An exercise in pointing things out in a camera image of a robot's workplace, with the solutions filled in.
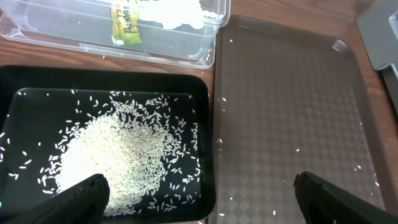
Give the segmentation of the white tissue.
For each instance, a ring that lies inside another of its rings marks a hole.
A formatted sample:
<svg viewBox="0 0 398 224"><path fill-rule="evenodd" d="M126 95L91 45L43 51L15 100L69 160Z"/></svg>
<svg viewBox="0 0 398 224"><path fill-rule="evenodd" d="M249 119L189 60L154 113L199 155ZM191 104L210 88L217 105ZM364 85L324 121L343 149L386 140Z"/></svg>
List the white tissue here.
<svg viewBox="0 0 398 224"><path fill-rule="evenodd" d="M199 0L139 1L138 11L140 20L160 23L164 29L176 29L181 25L201 29L204 19L218 17L215 12L204 10Z"/></svg>

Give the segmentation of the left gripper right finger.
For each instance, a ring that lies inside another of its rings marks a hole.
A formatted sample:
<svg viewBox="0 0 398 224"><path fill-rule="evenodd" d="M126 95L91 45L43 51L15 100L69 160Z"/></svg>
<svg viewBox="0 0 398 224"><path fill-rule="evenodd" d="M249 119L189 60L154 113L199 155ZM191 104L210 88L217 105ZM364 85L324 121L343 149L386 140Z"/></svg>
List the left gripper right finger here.
<svg viewBox="0 0 398 224"><path fill-rule="evenodd" d="M295 197L306 224L397 224L397 216L311 173L294 180Z"/></svg>

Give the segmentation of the green orange snack wrapper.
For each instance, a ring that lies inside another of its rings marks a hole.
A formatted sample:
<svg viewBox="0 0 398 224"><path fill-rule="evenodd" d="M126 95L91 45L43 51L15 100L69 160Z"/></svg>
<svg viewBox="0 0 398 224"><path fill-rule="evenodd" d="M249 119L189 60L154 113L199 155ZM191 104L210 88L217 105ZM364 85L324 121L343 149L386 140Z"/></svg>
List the green orange snack wrapper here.
<svg viewBox="0 0 398 224"><path fill-rule="evenodd" d="M139 18L136 0L113 0L111 17L113 22L112 41L115 45L137 45L141 37L137 28Z"/></svg>

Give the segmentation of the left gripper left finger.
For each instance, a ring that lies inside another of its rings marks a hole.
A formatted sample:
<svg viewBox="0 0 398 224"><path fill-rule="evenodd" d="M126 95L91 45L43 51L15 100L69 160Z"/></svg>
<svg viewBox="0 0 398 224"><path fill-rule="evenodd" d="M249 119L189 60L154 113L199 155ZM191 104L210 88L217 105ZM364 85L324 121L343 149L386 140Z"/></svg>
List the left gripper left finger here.
<svg viewBox="0 0 398 224"><path fill-rule="evenodd" d="M3 224L100 224L109 195L107 179L95 174Z"/></svg>

